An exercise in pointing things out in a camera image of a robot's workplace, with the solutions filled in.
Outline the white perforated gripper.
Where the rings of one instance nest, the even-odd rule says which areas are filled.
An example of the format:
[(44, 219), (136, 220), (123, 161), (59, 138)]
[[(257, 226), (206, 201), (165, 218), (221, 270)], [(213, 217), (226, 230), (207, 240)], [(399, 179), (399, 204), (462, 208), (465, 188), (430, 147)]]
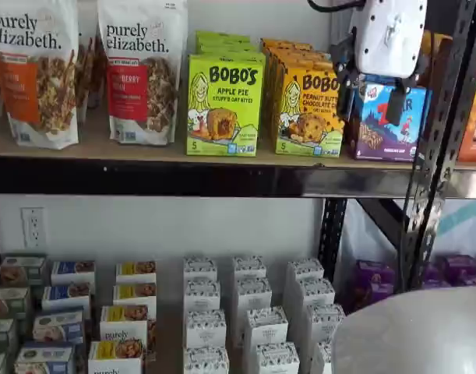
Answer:
[(332, 44), (330, 55), (339, 83), (337, 115), (350, 118), (359, 72), (390, 78), (393, 85), (386, 120), (399, 125), (407, 95), (416, 86), (415, 70), (421, 49), (426, 0), (373, 0), (353, 15), (354, 41)]

